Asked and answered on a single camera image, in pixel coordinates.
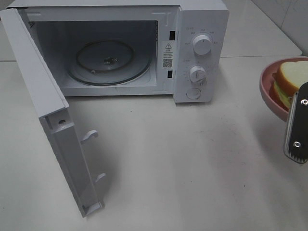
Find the round door release button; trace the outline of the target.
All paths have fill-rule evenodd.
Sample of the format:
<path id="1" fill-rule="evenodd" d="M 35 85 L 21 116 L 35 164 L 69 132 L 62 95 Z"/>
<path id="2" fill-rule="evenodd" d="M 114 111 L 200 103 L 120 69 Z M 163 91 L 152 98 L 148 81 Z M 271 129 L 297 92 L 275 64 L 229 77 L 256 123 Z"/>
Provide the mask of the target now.
<path id="1" fill-rule="evenodd" d="M 197 100 L 201 96 L 201 90 L 198 88 L 191 88 L 187 90 L 186 96 L 191 100 Z"/>

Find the white timer knob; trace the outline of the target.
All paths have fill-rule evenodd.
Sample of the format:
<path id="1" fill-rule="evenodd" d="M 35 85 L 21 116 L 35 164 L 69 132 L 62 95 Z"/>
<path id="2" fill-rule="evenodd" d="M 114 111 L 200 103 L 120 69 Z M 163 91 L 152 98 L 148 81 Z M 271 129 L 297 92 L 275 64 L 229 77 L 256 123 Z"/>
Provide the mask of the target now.
<path id="1" fill-rule="evenodd" d="M 189 70 L 189 78 L 193 84 L 206 80 L 206 72 L 202 66 L 196 65 Z"/>

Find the white microwave door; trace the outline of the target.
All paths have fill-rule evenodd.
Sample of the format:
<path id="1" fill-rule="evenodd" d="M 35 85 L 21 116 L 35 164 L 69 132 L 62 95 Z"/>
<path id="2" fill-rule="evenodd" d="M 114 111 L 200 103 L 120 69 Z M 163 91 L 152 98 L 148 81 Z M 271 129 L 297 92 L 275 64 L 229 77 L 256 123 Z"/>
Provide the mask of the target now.
<path id="1" fill-rule="evenodd" d="M 28 31 L 24 16 L 11 8 L 0 18 L 30 94 L 38 119 L 61 167 L 82 217 L 102 207 L 82 144 L 98 135 L 91 130 L 77 135 L 69 104 Z"/>

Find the pink round plate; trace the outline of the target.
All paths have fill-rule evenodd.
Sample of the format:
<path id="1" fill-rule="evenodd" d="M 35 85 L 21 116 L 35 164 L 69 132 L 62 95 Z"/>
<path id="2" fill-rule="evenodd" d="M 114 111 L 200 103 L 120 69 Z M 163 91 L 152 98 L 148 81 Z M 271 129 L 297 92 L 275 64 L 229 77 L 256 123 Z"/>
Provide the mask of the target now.
<path id="1" fill-rule="evenodd" d="M 284 62 L 307 60 L 308 58 L 305 56 L 280 59 L 266 66 L 260 75 L 259 90 L 264 103 L 278 118 L 284 122 L 287 120 L 288 110 L 283 106 L 278 97 L 274 96 L 273 91 L 271 90 L 275 81 L 274 73 L 277 72 L 280 65 Z"/>

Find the toast sandwich with lettuce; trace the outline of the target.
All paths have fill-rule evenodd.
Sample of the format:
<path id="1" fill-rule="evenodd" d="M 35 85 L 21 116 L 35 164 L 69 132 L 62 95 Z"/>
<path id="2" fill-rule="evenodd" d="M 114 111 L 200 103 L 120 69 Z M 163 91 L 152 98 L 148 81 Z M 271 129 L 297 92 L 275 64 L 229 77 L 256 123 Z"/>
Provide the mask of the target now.
<path id="1" fill-rule="evenodd" d="M 294 94 L 308 81 L 308 61 L 284 62 L 274 73 L 270 96 L 289 111 Z"/>

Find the white microwave oven body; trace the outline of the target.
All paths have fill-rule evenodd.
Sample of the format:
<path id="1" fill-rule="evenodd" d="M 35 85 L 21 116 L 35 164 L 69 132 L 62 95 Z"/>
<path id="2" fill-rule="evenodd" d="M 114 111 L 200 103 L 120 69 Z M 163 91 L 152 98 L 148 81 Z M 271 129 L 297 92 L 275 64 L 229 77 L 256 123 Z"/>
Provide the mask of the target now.
<path id="1" fill-rule="evenodd" d="M 177 103 L 208 102 L 229 11 L 220 0 L 16 0 L 17 9 L 64 97 L 172 95 Z M 198 34 L 212 38 L 206 55 L 193 50 Z M 68 74 L 81 48 L 100 40 L 139 43 L 155 49 L 144 74 L 118 85 L 92 86 Z M 206 80 L 193 84 L 189 70 L 202 66 Z M 191 100 L 187 90 L 198 88 Z"/>

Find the glass microwave turntable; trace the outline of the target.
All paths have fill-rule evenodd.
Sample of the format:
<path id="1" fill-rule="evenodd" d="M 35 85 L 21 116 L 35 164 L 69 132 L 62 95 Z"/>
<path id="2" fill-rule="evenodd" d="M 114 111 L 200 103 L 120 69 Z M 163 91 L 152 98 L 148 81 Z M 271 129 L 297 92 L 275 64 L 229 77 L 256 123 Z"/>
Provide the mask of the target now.
<path id="1" fill-rule="evenodd" d="M 74 80 L 92 86 L 112 86 L 132 81 L 147 71 L 155 49 L 139 43 L 100 40 L 86 44 L 70 64 Z"/>

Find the upper white power knob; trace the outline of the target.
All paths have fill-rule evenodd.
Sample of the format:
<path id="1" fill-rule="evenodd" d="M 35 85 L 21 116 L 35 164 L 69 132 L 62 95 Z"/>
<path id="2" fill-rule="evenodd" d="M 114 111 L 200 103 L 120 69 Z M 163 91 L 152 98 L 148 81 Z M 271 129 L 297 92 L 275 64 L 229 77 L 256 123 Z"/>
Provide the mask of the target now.
<path id="1" fill-rule="evenodd" d="M 198 55 L 206 55 L 212 49 L 212 38 L 208 34 L 198 34 L 192 42 L 193 50 Z"/>

